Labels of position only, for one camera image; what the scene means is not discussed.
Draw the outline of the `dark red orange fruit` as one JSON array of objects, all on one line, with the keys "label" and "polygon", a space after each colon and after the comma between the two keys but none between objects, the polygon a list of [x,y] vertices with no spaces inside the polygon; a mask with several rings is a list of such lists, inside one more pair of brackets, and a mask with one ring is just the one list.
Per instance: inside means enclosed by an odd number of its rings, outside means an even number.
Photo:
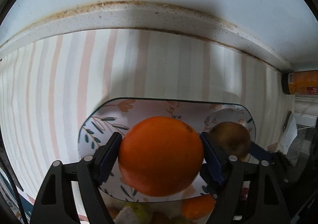
[{"label": "dark red orange fruit", "polygon": [[169,224],[170,219],[162,212],[154,212],[150,224]]}]

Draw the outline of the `dark soy sauce bottle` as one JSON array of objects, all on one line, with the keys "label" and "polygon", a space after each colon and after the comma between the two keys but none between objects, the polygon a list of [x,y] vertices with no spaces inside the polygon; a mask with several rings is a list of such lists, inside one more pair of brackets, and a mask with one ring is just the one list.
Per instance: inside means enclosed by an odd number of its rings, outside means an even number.
[{"label": "dark soy sauce bottle", "polygon": [[281,85],[286,95],[317,95],[318,70],[283,73]]}]

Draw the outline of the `green apple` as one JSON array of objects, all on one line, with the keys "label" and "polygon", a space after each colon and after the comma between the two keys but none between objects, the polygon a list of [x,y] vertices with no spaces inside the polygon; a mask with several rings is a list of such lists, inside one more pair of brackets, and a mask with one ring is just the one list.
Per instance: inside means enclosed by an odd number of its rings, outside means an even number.
[{"label": "green apple", "polygon": [[130,207],[139,223],[150,223],[153,212],[147,203],[126,203],[124,208]]}]

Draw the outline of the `small orange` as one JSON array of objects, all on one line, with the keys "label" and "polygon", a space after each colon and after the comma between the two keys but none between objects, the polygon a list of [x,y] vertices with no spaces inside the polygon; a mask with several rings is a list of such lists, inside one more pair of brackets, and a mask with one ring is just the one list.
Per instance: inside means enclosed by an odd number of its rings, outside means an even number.
[{"label": "small orange", "polygon": [[181,212],[188,220],[199,220],[209,215],[215,208],[216,200],[209,194],[182,201]]}]

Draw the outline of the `small brown square coaster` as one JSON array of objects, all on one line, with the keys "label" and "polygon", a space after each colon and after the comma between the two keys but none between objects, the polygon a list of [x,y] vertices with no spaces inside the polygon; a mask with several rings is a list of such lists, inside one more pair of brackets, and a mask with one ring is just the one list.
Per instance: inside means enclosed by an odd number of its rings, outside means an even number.
[{"label": "small brown square coaster", "polygon": [[270,144],[270,145],[267,147],[267,151],[269,151],[270,153],[274,153],[274,152],[277,151],[277,148],[278,148],[278,142],[273,143],[273,144]]}]

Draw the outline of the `brown pear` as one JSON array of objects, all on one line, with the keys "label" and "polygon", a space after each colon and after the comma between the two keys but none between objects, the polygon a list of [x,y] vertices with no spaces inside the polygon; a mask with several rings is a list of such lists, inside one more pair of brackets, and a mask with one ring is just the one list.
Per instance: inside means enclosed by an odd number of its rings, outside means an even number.
[{"label": "brown pear", "polygon": [[235,122],[221,122],[209,132],[212,142],[220,146],[228,155],[234,155],[244,161],[248,155],[251,137],[248,130]]}]

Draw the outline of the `large orange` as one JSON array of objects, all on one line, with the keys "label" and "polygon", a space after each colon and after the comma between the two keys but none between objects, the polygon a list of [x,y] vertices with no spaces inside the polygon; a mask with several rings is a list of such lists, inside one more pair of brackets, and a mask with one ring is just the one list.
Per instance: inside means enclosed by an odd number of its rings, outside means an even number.
[{"label": "large orange", "polygon": [[203,163],[198,133],[183,121],[157,116],[134,125],[119,150],[124,182],[150,197],[167,197],[186,190]]}]

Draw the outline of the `white crumpled paper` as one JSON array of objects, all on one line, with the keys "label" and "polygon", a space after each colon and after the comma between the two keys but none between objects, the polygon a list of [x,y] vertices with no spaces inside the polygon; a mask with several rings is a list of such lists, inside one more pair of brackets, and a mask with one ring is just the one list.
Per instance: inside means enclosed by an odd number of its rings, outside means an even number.
[{"label": "white crumpled paper", "polygon": [[282,153],[287,154],[292,142],[297,137],[297,135],[298,135],[298,130],[297,130],[296,120],[295,120],[293,112],[290,111],[283,125],[283,133],[279,140],[279,146],[280,146],[279,150]]}]

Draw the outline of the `striped cat table mat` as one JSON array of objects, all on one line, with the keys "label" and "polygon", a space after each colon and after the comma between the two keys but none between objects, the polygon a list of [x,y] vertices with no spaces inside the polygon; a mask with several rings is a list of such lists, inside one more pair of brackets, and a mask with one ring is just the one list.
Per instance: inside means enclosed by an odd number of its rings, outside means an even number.
[{"label": "striped cat table mat", "polygon": [[242,104],[265,148],[295,104],[272,67],[186,36],[106,29],[34,42],[1,59],[1,133],[25,199],[34,202],[54,160],[78,160],[82,123],[117,97]]}]

